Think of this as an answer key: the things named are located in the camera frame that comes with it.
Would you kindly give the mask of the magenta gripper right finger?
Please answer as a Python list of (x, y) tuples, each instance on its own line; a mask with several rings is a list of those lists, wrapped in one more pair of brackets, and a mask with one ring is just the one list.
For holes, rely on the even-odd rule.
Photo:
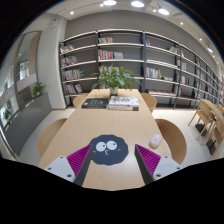
[(152, 183), (182, 169), (170, 156), (160, 156), (138, 144), (135, 145), (134, 154), (145, 184)]

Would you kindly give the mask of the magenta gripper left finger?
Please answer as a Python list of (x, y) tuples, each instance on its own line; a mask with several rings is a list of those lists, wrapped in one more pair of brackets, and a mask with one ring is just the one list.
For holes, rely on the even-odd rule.
[(59, 156), (45, 171), (82, 186), (92, 159), (92, 147), (87, 145), (69, 156)]

